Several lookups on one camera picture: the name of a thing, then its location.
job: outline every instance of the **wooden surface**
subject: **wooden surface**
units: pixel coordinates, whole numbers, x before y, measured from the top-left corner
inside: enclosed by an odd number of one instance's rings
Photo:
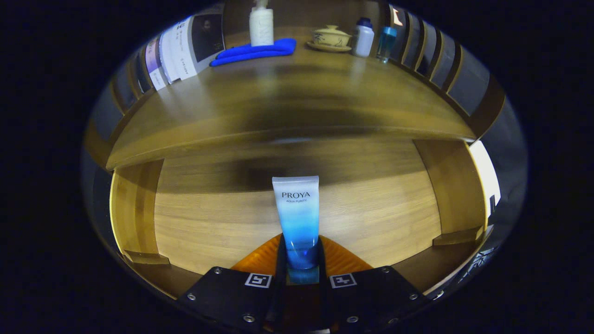
[[[311,50],[305,46],[309,30],[275,29],[275,38],[298,40],[291,56],[209,67],[150,95],[119,135],[108,168],[187,155],[216,143],[296,136],[475,138],[423,82],[375,58]],[[226,40],[232,45],[245,38]]]
[[[146,101],[149,99],[149,97],[153,93],[155,93],[155,89],[154,88],[151,88],[144,95],[142,95],[140,97],[140,99],[138,101],[136,101],[136,103],[133,104],[130,109],[128,109],[126,111],[126,113],[124,114],[124,116],[122,117],[122,119],[120,119],[120,121],[116,125],[115,129],[113,129],[112,134],[109,136],[109,144],[112,147],[115,144],[115,142],[118,140],[119,135],[122,134],[122,131],[124,130],[124,128],[130,122],[130,120],[132,119],[132,117],[146,103]]]
[[[433,188],[411,140],[354,137],[252,144],[167,158],[155,198],[159,253],[206,273],[281,233],[272,176],[320,176],[320,234],[373,267],[441,234]]]
[[[112,150],[112,145],[101,138],[93,118],[90,118],[89,123],[87,123],[87,129],[84,132],[83,146],[93,161],[107,171],[105,165],[107,164],[109,153]]]
[[[455,140],[414,140],[435,191],[442,233],[486,227],[481,178],[468,145]]]
[[[475,249],[474,242],[433,246],[392,265],[392,267],[398,270],[417,290],[424,291],[426,295],[427,290],[455,272],[473,254]]]
[[[478,253],[478,251],[483,247],[483,245],[485,244],[485,241],[489,238],[489,236],[491,235],[492,232],[493,232],[492,228],[487,228],[485,233],[482,234],[482,237],[480,239],[476,240],[475,242],[470,242],[475,245],[474,250],[472,251],[470,256],[467,257],[466,260],[464,260],[462,263],[460,263],[460,265],[457,266],[446,277],[442,278],[441,281],[437,282],[435,285],[433,285],[429,289],[425,290],[423,292],[423,294],[428,295],[428,294],[432,293],[436,289],[441,288],[447,281],[452,279],[454,276],[456,276],[460,272],[460,270],[462,270],[462,268],[464,268],[464,266],[467,265],[476,256],[476,253]]]
[[[485,231],[484,226],[465,229],[464,231],[452,232],[442,234],[433,239],[433,246],[463,244],[464,242],[471,242],[478,240]]]
[[[159,253],[154,233],[154,201],[162,165],[162,160],[153,161],[118,168],[113,173],[109,211],[113,235],[122,254]]]
[[[133,263],[127,258],[124,258],[124,262],[142,279],[173,299],[181,297],[202,277],[171,264]]]
[[[136,251],[124,251],[128,260],[139,264],[169,264],[169,259],[156,253],[139,253]]]

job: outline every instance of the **screw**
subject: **screw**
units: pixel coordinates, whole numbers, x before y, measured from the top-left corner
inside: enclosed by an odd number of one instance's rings
[[[244,314],[244,321],[251,323],[256,321],[256,318],[254,318],[254,316],[252,316],[251,314]]]

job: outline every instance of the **blue cloth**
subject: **blue cloth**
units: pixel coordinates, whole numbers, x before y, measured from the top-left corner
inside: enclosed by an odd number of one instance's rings
[[[287,56],[293,54],[297,41],[293,38],[283,38],[274,45],[252,46],[252,44],[238,46],[221,52],[210,66],[219,66],[230,62],[244,61],[254,58]]]

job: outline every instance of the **white lotion bottle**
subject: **white lotion bottle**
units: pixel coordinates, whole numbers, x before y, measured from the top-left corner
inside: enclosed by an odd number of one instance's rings
[[[256,7],[249,14],[249,39],[252,46],[274,45],[272,10],[266,8],[268,0],[255,0]]]
[[[373,44],[373,36],[371,20],[366,17],[360,18],[353,34],[352,53],[358,57],[368,57]]]

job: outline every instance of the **wooden shelf board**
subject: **wooden shelf board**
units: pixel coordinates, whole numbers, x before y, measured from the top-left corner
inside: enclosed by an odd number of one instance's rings
[[[209,67],[149,96],[117,138],[107,168],[183,156],[217,143],[294,136],[475,139],[445,100],[406,71],[373,57],[309,49],[309,30],[275,29],[276,39],[298,40],[291,56]]]
[[[159,253],[204,274],[281,233],[272,176],[320,176],[320,234],[371,266],[432,245],[440,217],[412,140],[354,137],[244,144],[163,162],[155,198]]]

